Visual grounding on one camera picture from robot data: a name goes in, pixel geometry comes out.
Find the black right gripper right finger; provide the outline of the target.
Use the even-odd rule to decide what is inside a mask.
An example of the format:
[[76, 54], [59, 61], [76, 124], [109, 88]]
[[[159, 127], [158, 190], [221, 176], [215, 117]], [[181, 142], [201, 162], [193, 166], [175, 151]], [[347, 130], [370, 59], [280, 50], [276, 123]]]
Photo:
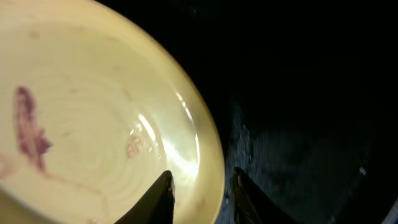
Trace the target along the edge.
[[237, 224], [297, 224], [239, 167], [234, 168], [231, 193]]

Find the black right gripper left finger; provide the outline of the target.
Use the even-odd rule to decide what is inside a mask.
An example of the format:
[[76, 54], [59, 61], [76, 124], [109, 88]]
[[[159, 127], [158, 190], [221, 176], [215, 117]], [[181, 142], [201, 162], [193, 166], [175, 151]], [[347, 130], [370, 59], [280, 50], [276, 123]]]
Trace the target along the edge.
[[171, 171], [164, 171], [137, 203], [115, 224], [172, 224], [175, 185]]

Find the yellow plastic plate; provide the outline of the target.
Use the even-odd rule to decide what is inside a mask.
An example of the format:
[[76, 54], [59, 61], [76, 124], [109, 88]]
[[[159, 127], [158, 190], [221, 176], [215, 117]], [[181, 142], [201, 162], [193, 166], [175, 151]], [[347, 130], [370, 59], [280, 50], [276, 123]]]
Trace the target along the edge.
[[115, 223], [167, 170], [174, 223], [214, 223], [223, 151], [174, 58], [95, 1], [2, 1], [1, 222]]

